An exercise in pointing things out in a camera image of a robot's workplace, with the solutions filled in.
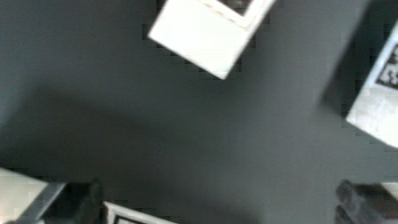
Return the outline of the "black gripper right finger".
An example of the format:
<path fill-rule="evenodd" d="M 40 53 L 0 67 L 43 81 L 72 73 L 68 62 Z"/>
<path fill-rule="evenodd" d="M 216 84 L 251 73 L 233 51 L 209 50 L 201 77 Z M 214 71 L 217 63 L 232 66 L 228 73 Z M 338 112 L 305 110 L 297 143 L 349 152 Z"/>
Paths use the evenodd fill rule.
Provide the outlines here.
<path fill-rule="evenodd" d="M 335 224 L 398 224 L 398 182 L 344 180 L 336 189 Z"/>

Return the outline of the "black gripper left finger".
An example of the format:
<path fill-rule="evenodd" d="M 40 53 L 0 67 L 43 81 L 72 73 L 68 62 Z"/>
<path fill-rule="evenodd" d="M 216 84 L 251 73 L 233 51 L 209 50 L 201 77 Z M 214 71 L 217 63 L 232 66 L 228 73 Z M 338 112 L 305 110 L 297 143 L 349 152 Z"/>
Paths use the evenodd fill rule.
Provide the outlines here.
<path fill-rule="evenodd" d="M 45 224 L 102 224 L 102 215 L 102 182 L 70 182 L 45 212 Z"/>

